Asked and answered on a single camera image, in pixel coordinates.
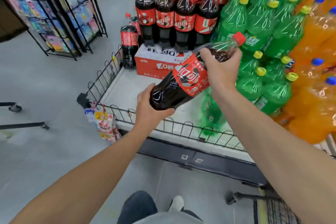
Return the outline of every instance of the cardboard box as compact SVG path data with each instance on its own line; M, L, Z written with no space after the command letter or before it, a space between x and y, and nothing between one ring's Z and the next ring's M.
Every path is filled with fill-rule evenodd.
M142 44L135 55L136 70L139 75L163 79L176 65L191 55L189 52L178 52L175 49L146 47Z

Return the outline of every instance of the right hand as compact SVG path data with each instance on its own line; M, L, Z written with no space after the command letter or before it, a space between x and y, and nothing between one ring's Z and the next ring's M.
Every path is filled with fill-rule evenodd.
M242 52L237 48L232 57L223 63L219 63L207 48L202 48L200 54L208 70L212 96L217 102L226 91L236 90L235 82L237 80Z

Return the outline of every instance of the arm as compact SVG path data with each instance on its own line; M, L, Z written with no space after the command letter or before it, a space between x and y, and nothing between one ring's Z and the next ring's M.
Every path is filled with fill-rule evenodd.
M149 104L154 83L139 94L136 122L122 139L71 170L30 201L11 224L84 224L111 194L143 141L174 109L156 111Z
M235 89L241 51L221 64L207 49L201 55L214 100L273 188L303 223L334 223L336 162L275 123Z

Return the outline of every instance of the blue bottle cap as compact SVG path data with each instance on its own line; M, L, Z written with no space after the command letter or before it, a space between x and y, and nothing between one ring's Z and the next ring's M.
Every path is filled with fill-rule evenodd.
M324 62L324 59L320 59L320 58L314 58L311 60L311 64L314 66L322 65L323 62Z
M332 9L330 9L329 13L336 14L336 6L334 6Z
M333 77L333 76L329 76L325 82L331 86L334 86L336 85L336 77Z

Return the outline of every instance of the green soda bottle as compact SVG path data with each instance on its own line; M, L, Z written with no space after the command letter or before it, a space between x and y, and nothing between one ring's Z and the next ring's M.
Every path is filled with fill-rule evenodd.
M265 85L263 95L255 103L255 106L267 115L276 112L292 97L291 83L297 78L296 73L288 73L284 80Z
M270 84L272 82L283 80L286 76L286 65L291 61L292 59L288 56L272 60L266 66L267 74L262 78L263 82L265 84Z
M244 33L247 27L246 4L249 0L240 0L232 14L219 25L218 41L226 41L232 38L238 31Z
M203 129L202 134L209 136L212 133L213 135L214 133L211 129L213 128L213 130L220 131L225 122L226 119L219 106L213 100L212 96L208 95L202 110L200 127L209 130Z
M222 11L220 12L220 19L224 20L227 17L230 16L230 14L232 13L233 9L235 9L235 7L238 5L239 0L230 0L222 9Z
M268 0L259 0L257 4L251 5L247 9L247 18L251 21L255 17L260 17L266 9Z
M283 2L282 5L278 6L274 16L275 25L278 25L280 22L283 22L285 19L292 16L296 1L298 0L287 0L286 2Z
M238 77L249 77L254 71L259 67L259 60L262 58L263 53L260 51L255 51L253 58L250 60L245 59L246 61L241 62L238 70Z
M247 31L245 33L246 41L241 46L242 48L252 53L263 48L273 33L273 12L278 4L279 1L271 0L260 17L252 18L252 20L248 22Z
M239 78L236 84L237 91L253 104L261 97L263 90L262 77L266 69L258 67L250 76Z
M305 16L309 13L309 10L309 7L303 6L299 14L278 24L264 48L266 56L279 58L288 55L303 36Z

